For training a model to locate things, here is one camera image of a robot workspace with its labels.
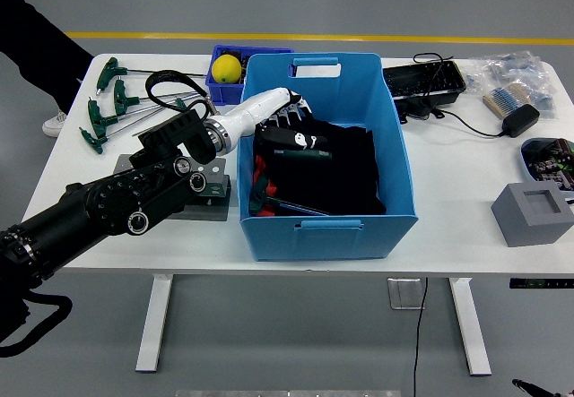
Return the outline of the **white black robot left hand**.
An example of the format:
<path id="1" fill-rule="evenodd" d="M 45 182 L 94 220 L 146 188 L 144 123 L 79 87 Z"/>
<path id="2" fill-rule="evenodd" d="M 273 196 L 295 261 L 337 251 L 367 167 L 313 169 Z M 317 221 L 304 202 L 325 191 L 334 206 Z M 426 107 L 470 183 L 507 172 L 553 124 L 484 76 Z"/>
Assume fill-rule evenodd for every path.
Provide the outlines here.
<path id="1" fill-rule="evenodd" d="M 212 118 L 212 128 L 219 137 L 217 152 L 231 152 L 241 137 L 255 133 L 257 125 L 264 123 L 276 112 L 295 107 L 308 117 L 312 112 L 307 101 L 298 93 L 287 88 L 275 88 L 260 92 L 240 103 L 233 110 Z"/>

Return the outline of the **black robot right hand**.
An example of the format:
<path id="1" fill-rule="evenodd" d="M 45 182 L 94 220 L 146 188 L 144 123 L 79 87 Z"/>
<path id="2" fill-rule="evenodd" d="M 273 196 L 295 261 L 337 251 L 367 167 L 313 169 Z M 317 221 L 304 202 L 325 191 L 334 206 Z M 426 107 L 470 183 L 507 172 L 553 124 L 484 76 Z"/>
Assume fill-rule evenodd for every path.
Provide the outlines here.
<path id="1" fill-rule="evenodd" d="M 527 381 L 521 379 L 513 379 L 512 384 L 520 389 L 522 392 L 527 393 L 530 396 L 534 397 L 557 397 L 560 396 L 559 393 L 552 393 L 550 391 L 545 390 L 544 388 L 536 385 L 531 384 Z"/>

